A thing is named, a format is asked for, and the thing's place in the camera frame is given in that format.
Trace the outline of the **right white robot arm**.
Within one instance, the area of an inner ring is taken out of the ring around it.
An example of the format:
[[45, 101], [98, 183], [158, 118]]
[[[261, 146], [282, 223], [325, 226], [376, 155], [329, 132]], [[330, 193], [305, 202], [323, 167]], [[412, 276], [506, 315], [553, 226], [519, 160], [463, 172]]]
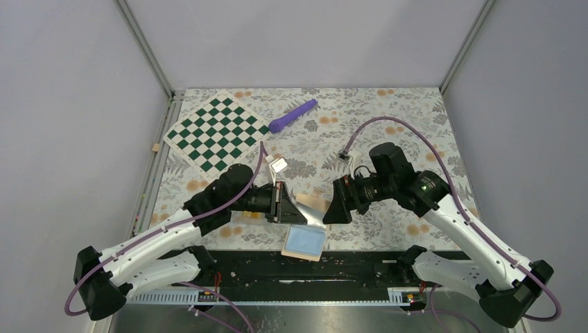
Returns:
[[333, 200], [323, 217], [327, 224], [352, 221], [371, 203], [393, 199], [448, 236], [475, 263], [474, 267], [445, 259], [421, 246], [411, 246], [398, 260], [401, 282], [414, 286], [434, 282], [477, 302], [496, 323], [513, 328], [553, 276], [544, 260], [530, 261], [501, 241], [476, 217], [467, 220], [460, 200], [432, 171], [415, 171], [402, 149], [387, 142], [372, 148], [375, 171], [368, 177], [344, 175], [333, 182]]

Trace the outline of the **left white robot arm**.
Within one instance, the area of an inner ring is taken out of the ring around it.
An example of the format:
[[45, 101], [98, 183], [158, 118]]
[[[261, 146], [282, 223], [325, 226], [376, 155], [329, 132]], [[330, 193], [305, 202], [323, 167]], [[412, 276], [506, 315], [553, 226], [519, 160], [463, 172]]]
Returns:
[[285, 182], [256, 186], [255, 175], [250, 167], [234, 164], [167, 220], [119, 245], [80, 250], [73, 281], [85, 306], [81, 312], [99, 321], [119, 311], [129, 298], [153, 289], [192, 280], [209, 284], [215, 267], [203, 247], [167, 254], [226, 225], [233, 212], [261, 213], [269, 223], [307, 223]]

